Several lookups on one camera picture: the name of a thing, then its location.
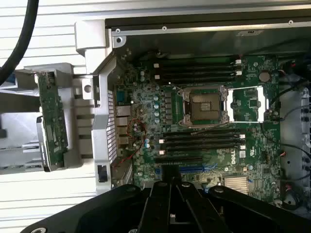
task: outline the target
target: blue pcie slot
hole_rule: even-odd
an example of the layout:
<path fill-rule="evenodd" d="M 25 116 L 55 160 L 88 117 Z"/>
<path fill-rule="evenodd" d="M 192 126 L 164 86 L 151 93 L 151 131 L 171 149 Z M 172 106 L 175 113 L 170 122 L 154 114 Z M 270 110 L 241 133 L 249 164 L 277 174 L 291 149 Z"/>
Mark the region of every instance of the blue pcie slot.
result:
<path fill-rule="evenodd" d="M 217 166 L 217 164 L 211 165 L 211 166 L 181 166 L 179 168 L 179 171 L 181 174 L 185 174 L 185 173 L 203 173 L 203 172 L 207 172 L 210 171 L 212 169 L 214 169 Z M 161 169 L 156 168 L 155 169 L 155 173 L 156 174 L 160 174 L 161 173 Z"/>

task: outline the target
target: cpu socket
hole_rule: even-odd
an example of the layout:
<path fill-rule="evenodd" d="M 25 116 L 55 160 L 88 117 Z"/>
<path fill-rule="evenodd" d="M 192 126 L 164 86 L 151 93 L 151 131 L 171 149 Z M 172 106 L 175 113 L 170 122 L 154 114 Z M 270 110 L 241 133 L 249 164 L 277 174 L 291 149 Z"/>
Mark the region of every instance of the cpu socket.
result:
<path fill-rule="evenodd" d="M 229 122 L 226 110 L 228 91 L 223 86 L 187 87 L 177 92 L 183 97 L 184 118 L 179 125 L 203 128 Z"/>

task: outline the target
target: green circuit board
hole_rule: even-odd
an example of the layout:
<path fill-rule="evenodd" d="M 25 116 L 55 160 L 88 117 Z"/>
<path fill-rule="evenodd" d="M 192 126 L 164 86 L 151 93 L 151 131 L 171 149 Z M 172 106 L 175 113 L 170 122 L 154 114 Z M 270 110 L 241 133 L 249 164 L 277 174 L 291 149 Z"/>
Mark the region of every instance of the green circuit board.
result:
<path fill-rule="evenodd" d="M 38 73 L 37 83 L 49 164 L 63 166 L 68 141 L 63 104 L 58 95 L 54 73 Z"/>
<path fill-rule="evenodd" d="M 228 57 L 198 58 L 197 62 L 227 62 Z M 167 60 L 168 64 L 187 64 L 186 59 Z M 242 58 L 242 75 L 235 81 L 222 84 L 224 87 L 244 88 L 233 92 L 233 109 L 236 121 L 256 121 L 258 103 L 256 101 L 256 86 L 262 86 L 263 92 L 268 99 L 273 98 L 279 92 L 278 87 L 278 62 L 275 56 L 247 56 Z M 262 82 L 259 74 L 263 70 L 270 73 L 270 80 Z M 181 85 L 180 88 L 205 86 L 204 84 Z M 143 147 L 133 156 L 134 182 L 140 187 L 149 181 L 159 180 L 161 167 L 155 162 L 159 156 L 159 139 L 164 133 L 183 132 L 189 129 L 178 124 L 184 117 L 183 98 L 178 94 L 178 88 L 172 85 L 159 84 L 154 79 L 153 63 L 142 63 L 139 67 L 129 66 L 124 77 L 115 86 L 116 103 L 119 106 L 131 104 L 131 119 L 140 119 L 146 128 L 146 140 Z M 169 104 L 172 117 L 167 117 L 167 104 Z M 217 120 L 209 122 L 196 122 L 197 124 L 219 123 Z M 280 124 L 273 121 L 265 121 L 263 124 L 265 134 L 274 141 L 280 141 Z M 271 173 L 279 172 L 279 160 L 275 156 L 279 153 L 279 143 L 273 143 L 264 136 L 259 123 L 229 123 L 223 129 L 240 129 L 245 135 L 245 149 L 241 148 L 218 148 L 211 150 L 187 151 L 187 155 L 196 155 L 203 158 L 202 162 L 191 163 L 174 162 L 172 164 L 180 168 L 197 166 L 204 167 L 203 171 L 182 172 L 185 181 L 199 183 L 206 191 L 209 187 L 224 184 L 227 177 L 245 177 L 248 182 L 250 196 L 272 202 L 279 197 L 279 183 Z M 135 148 L 133 143 L 139 144 L 140 135 L 143 132 L 134 132 L 137 137 L 130 139 L 126 148 L 131 154 Z"/>

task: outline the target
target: ram slot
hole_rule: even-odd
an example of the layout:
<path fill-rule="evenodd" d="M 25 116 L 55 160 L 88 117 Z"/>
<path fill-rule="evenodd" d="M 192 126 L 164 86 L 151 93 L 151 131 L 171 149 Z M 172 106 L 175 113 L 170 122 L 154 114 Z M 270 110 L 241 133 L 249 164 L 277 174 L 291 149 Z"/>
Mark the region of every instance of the ram slot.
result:
<path fill-rule="evenodd" d="M 230 144 L 214 144 L 214 145 L 195 145 L 187 147 L 167 147 L 165 152 L 178 152 L 178 151 L 194 151 L 194 150 L 213 150 L 213 149 L 224 149 L 224 148 L 237 148 L 241 143 L 230 143 Z"/>

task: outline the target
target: motherboard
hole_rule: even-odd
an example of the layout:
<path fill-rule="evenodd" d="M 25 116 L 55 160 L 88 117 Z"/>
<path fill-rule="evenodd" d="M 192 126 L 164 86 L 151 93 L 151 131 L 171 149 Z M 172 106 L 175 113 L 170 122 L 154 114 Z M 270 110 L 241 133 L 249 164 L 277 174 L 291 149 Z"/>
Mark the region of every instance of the motherboard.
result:
<path fill-rule="evenodd" d="M 205 191 L 225 185 L 259 200 L 279 198 L 280 124 L 275 56 L 162 59 L 128 65 L 114 87 L 118 148 L 134 184 L 178 165 Z"/>

